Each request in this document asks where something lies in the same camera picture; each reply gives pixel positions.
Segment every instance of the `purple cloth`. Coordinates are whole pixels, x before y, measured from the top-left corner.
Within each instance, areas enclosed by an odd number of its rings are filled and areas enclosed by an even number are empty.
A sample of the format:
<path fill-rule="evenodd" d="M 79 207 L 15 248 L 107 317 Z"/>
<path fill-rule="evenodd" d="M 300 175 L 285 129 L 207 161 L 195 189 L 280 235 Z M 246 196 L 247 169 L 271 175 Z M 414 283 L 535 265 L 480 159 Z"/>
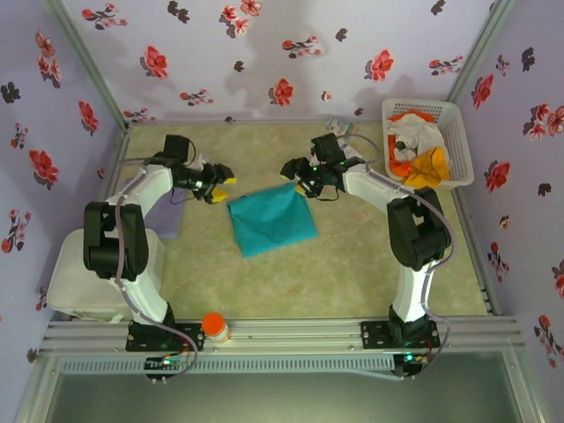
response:
<path fill-rule="evenodd" d="M 126 183 L 131 181 L 131 178 L 123 183 L 122 188 Z M 145 227 L 155 231 L 157 236 L 161 239 L 178 238 L 180 232 L 180 224 L 182 222 L 182 215 L 184 214 L 184 206 L 186 205 L 186 189 L 176 189 L 173 195 L 173 203 L 170 204 L 170 191 L 164 194 L 151 210 L 145 216 Z"/>

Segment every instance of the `orange bottle cap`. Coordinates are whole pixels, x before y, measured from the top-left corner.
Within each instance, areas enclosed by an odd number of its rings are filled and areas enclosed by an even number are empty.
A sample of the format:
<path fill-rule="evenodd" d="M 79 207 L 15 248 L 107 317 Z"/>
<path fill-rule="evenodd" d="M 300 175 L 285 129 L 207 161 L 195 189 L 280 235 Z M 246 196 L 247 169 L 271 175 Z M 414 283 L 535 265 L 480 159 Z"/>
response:
<path fill-rule="evenodd" d="M 226 327 L 226 321 L 219 313 L 210 313 L 205 315 L 202 321 L 202 328 L 206 335 L 210 337 L 217 337 Z"/>

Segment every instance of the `plastic basket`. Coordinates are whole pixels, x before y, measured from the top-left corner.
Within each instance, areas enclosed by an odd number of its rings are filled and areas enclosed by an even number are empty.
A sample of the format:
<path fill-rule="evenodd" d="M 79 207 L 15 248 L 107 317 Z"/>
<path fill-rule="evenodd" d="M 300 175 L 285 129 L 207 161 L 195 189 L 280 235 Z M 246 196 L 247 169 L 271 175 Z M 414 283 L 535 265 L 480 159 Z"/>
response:
<path fill-rule="evenodd" d="M 401 115 L 409 110 L 429 113 L 434 117 L 439 131 L 444 138 L 450 158 L 450 181 L 443 181 L 439 187 L 453 189 L 464 185 L 470 185 L 474 181 L 474 170 L 468 139 L 460 109 L 456 104 L 438 100 L 418 99 L 386 99 L 382 104 L 382 129 L 384 134 L 384 157 L 386 172 L 390 178 L 401 181 L 402 178 L 393 174 L 390 170 L 390 152 L 388 149 L 388 127 L 393 116 Z"/>

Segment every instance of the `glass panel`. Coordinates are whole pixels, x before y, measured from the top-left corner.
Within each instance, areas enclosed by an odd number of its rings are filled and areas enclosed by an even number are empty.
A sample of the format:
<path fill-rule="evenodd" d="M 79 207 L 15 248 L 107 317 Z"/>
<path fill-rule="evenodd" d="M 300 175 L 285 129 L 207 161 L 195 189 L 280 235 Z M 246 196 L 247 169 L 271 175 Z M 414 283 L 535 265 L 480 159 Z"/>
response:
<path fill-rule="evenodd" d="M 499 354 L 445 354 L 416 381 L 350 374 L 61 375 L 47 422 L 521 421 Z"/>

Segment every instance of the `teal cloth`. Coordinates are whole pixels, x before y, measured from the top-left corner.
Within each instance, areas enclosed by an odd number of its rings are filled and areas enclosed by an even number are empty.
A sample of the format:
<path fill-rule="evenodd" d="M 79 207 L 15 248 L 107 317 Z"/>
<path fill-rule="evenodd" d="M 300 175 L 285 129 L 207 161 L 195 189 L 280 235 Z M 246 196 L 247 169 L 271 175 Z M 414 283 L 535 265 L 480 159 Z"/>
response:
<path fill-rule="evenodd" d="M 293 183 L 230 201 L 227 209 L 243 257 L 318 235 L 308 204 Z"/>

